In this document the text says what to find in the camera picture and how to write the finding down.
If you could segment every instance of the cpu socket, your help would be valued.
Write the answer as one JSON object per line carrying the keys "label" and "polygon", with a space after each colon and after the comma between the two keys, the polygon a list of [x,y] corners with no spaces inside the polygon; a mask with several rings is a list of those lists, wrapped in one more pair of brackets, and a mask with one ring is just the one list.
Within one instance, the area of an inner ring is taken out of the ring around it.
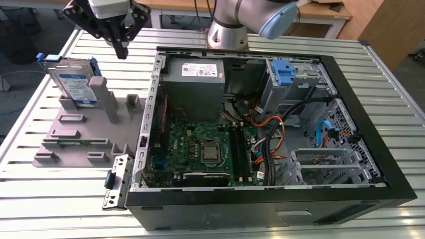
{"label": "cpu socket", "polygon": [[221,163],[220,142],[201,142],[201,163],[214,167]]}

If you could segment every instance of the power supply label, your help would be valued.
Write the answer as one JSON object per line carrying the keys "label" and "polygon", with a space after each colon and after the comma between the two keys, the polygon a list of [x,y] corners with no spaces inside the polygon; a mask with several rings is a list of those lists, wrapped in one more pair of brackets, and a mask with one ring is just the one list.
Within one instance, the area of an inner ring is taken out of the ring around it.
{"label": "power supply label", "polygon": [[94,104],[96,96],[92,89],[88,87],[88,79],[85,75],[59,74],[62,81],[65,91],[70,95],[76,103]]}
{"label": "power supply label", "polygon": [[205,76],[217,77],[217,65],[216,64],[196,64],[185,63],[181,66],[182,76]]}

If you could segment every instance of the green circuit board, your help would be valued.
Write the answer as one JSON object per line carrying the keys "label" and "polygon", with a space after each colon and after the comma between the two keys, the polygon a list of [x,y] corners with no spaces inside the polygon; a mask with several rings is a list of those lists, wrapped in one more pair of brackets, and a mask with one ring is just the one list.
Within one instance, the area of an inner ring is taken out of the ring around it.
{"label": "green circuit board", "polygon": [[[156,186],[170,186],[170,174],[174,172],[228,173],[232,186],[252,186],[254,182],[240,182],[233,178],[230,125],[213,123],[177,123],[170,126],[166,155],[153,155]],[[242,129],[245,145],[254,136],[254,128]],[[208,153],[217,153],[212,161],[205,161]]]}

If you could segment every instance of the open computer tower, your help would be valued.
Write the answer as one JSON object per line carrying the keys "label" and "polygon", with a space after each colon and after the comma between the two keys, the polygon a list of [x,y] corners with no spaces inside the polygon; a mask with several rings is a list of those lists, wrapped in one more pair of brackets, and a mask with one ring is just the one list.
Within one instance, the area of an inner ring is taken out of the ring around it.
{"label": "open computer tower", "polygon": [[340,224],[417,198],[332,56],[157,51],[125,182],[146,230]]}

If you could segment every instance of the motherboard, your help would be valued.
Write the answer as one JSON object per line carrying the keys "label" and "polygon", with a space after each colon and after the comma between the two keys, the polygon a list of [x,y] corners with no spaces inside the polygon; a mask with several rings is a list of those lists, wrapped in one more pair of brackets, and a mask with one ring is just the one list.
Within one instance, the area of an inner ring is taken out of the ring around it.
{"label": "motherboard", "polygon": [[248,154],[253,137],[252,126],[172,124],[166,150],[152,149],[150,187],[253,186]]}

